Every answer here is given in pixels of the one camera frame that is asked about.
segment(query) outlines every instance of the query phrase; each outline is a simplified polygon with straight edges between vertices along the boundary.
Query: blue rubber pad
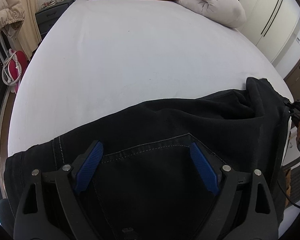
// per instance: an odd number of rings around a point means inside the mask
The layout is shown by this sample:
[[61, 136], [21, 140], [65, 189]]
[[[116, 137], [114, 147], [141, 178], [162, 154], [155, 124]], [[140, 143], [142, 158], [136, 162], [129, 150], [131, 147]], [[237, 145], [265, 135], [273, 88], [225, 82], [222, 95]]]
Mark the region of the blue rubber pad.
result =
[[74, 187], [74, 191], [77, 194], [87, 189], [88, 184], [99, 165], [102, 155], [103, 145], [101, 142], [98, 142], [77, 173], [76, 184]]
[[196, 143], [190, 145], [190, 156], [207, 190], [217, 195], [220, 191], [217, 175]]

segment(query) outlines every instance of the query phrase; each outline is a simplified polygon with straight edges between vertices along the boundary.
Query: gray nightstand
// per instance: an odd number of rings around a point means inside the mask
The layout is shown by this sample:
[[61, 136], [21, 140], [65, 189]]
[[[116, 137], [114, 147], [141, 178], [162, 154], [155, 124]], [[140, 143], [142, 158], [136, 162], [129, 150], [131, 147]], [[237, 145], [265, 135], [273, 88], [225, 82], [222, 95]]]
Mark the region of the gray nightstand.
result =
[[73, 3], [73, 0], [64, 0], [50, 7], [45, 7], [36, 12], [35, 18], [39, 27], [41, 38], [43, 39], [60, 16]]

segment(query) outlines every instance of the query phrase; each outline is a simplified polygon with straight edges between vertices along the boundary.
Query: beige puffer jacket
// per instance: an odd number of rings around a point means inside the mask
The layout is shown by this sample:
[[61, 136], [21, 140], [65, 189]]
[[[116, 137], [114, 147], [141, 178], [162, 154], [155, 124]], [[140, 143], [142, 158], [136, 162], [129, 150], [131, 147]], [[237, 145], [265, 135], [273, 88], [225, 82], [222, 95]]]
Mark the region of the beige puffer jacket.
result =
[[25, 19], [21, 0], [0, 0], [0, 30], [11, 38], [18, 35]]

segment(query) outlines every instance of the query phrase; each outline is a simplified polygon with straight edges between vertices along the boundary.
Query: bed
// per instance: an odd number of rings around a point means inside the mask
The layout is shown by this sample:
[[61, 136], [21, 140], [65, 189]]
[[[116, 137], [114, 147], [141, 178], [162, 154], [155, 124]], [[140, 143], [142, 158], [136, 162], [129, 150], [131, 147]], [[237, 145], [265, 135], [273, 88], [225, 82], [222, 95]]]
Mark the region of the bed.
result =
[[199, 98], [267, 78], [292, 95], [240, 32], [172, 1], [76, 0], [37, 49], [13, 107], [8, 154], [146, 100]]

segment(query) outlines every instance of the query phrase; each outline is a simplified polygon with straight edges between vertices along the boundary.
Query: silver bolt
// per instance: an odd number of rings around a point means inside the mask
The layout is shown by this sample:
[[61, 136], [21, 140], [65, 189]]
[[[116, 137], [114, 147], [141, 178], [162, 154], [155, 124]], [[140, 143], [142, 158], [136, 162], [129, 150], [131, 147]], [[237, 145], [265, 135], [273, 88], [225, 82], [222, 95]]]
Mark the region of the silver bolt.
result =
[[39, 174], [39, 170], [38, 169], [35, 169], [31, 172], [32, 176], [37, 176]]
[[254, 174], [256, 174], [257, 176], [260, 176], [261, 175], [261, 170], [258, 170], [258, 169], [254, 170]]
[[69, 165], [69, 164], [63, 165], [62, 169], [64, 171], [69, 171], [71, 169], [71, 165]]
[[223, 166], [222, 166], [222, 169], [223, 169], [224, 171], [231, 171], [231, 167], [230, 167], [229, 165], [223, 165]]

